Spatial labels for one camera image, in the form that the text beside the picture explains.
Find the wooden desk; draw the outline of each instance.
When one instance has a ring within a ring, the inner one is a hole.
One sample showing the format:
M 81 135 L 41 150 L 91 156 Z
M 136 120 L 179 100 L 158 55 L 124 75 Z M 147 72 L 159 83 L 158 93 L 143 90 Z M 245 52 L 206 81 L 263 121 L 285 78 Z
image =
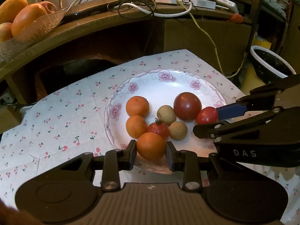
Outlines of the wooden desk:
M 98 0 L 91 1 L 91 3 L 105 3 L 107 0 Z M 87 3 L 80 4 L 79 6 L 86 6 Z M 183 12 L 184 9 L 181 6 L 168 6 L 168 5 L 158 5 L 157 13 L 180 13 Z M 22 78 L 23 72 L 22 67 L 27 63 L 31 62 L 33 59 L 38 56 L 64 44 L 69 41 L 72 41 L 76 38 L 82 37 L 84 35 L 100 31 L 103 29 L 111 28 L 114 26 L 142 21 L 150 19 L 151 16 L 143 17 L 144 13 L 140 12 L 137 9 L 130 9 L 122 13 L 125 17 L 123 18 L 118 15 L 118 13 L 113 12 L 105 12 L 96 15 L 92 15 L 83 19 L 79 19 L 73 22 L 69 22 L 67 24 L 62 24 L 55 29 L 53 29 L 48 35 L 46 35 L 43 40 L 38 43 L 32 45 L 30 48 L 26 49 L 19 55 L 17 55 L 14 59 L 7 62 L 2 68 L 0 68 L 0 81 L 6 80 L 12 92 L 17 97 L 17 100 L 20 104 L 25 104 L 28 102 L 29 96 L 27 95 L 28 87 L 26 83 L 24 83 L 24 79 Z M 205 16 L 210 18 L 217 19 L 229 19 L 233 13 L 222 11 L 222 10 L 214 10 L 214 9 L 206 9 L 206 8 L 198 8 L 193 9 L 192 14 L 195 17 Z M 244 18 L 244 23 L 251 24 L 252 21 L 250 19 Z

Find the white tablecloth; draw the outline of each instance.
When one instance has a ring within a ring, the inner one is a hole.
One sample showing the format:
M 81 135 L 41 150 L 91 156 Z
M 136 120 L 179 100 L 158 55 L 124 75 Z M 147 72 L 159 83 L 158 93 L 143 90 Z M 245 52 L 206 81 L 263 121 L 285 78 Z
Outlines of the white tablecloth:
M 228 104 L 243 96 L 217 70 L 187 50 L 139 58 L 82 79 L 39 101 L 27 111 L 19 126 L 3 134 L 0 144 L 0 199 L 9 206 L 15 206 L 15 192 L 27 180 L 83 152 L 93 152 L 97 156 L 111 150 L 104 127 L 108 98 L 133 75 L 160 68 L 188 71 L 205 78 L 222 93 Z M 285 187 L 289 205 L 282 222 L 286 225 L 299 224 L 300 183 L 299 177 L 294 174 L 295 169 L 247 166 Z M 130 172 L 120 172 L 122 183 L 181 184 L 182 177 L 182 173 L 162 175 L 138 167 Z M 204 185 L 208 185 L 204 173 L 202 180 Z M 94 185 L 99 186 L 100 181 L 101 171 L 97 171 Z

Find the white floral plate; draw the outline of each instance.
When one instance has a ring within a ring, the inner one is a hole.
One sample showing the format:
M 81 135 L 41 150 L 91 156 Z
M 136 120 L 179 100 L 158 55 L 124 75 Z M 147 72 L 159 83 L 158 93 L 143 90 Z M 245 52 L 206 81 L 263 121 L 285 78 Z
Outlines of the white floral plate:
M 157 110 L 162 105 L 173 107 L 174 99 L 182 92 L 192 92 L 198 96 L 203 108 L 226 105 L 224 97 L 212 84 L 192 73 L 158 69 L 138 74 L 120 85 L 108 100 L 104 122 L 106 134 L 113 148 L 125 149 L 132 139 L 125 127 L 129 118 L 125 106 L 131 97 L 142 96 L 149 101 L 150 114 L 146 118 L 149 125 L 155 121 Z M 175 141 L 169 138 L 177 150 L 190 150 L 202 157 L 216 151 L 212 140 L 198 139 L 194 136 L 194 122 L 188 122 L 186 125 L 188 133 L 184 140 Z M 138 154 L 135 165 L 156 173 L 171 173 L 165 156 L 156 162 L 149 162 Z

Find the red object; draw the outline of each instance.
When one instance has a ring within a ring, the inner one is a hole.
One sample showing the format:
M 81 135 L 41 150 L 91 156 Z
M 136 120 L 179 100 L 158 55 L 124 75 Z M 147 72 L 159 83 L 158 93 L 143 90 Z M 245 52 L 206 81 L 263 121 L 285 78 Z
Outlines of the red object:
M 240 15 L 239 13 L 235 13 L 232 15 L 232 17 L 229 19 L 230 22 L 240 24 L 243 22 L 243 16 Z
M 196 124 L 208 124 L 217 122 L 219 118 L 218 111 L 212 106 L 203 108 L 196 117 Z
M 180 93 L 174 101 L 174 112 L 183 121 L 192 121 L 202 109 L 201 101 L 190 92 Z
M 152 132 L 155 134 L 160 135 L 164 140 L 167 140 L 170 136 L 169 128 L 166 124 L 159 121 L 157 118 L 155 119 L 155 122 L 150 124 L 147 128 L 147 132 Z

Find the dark red tomato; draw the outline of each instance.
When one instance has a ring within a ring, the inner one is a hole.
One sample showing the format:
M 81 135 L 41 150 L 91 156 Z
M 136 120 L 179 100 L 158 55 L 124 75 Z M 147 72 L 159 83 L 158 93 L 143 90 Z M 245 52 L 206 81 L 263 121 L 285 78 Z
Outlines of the dark red tomato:
M 196 117 L 196 124 L 209 124 L 217 122 L 219 118 L 218 111 L 212 106 L 203 108 Z
M 174 101 L 174 112 L 183 121 L 192 121 L 202 109 L 201 101 L 190 92 L 180 93 Z
M 147 128 L 147 132 L 152 132 L 155 134 L 160 135 L 164 140 L 167 140 L 170 136 L 169 128 L 166 124 L 159 121 L 157 118 L 155 119 L 155 122 L 150 124 Z

